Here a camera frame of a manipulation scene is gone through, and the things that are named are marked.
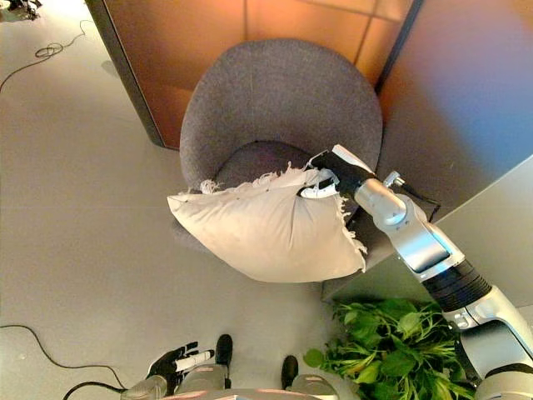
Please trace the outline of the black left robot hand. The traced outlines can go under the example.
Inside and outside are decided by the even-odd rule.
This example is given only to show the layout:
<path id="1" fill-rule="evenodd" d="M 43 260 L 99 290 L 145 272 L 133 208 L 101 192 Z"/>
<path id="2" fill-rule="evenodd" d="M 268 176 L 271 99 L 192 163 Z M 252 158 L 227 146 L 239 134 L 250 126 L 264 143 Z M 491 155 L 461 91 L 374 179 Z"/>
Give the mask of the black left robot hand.
<path id="1" fill-rule="evenodd" d="M 172 395 L 184 377 L 200 364 L 215 356 L 213 349 L 199 351 L 198 342 L 190 342 L 166 352 L 149 368 L 147 378 L 160 376 L 167 383 L 167 395 Z"/>

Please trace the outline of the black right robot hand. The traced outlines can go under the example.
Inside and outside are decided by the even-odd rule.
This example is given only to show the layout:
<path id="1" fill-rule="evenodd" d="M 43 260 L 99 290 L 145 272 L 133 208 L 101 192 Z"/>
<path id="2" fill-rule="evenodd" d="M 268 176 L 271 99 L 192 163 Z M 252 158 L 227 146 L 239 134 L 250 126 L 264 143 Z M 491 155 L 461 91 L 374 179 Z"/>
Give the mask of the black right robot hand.
<path id="1" fill-rule="evenodd" d="M 375 173 L 356 155 L 340 144 L 309 159 L 305 170 L 316 169 L 318 182 L 307 184 L 298 196 L 308 199 L 328 198 L 339 194 L 355 199 L 356 192 Z"/>

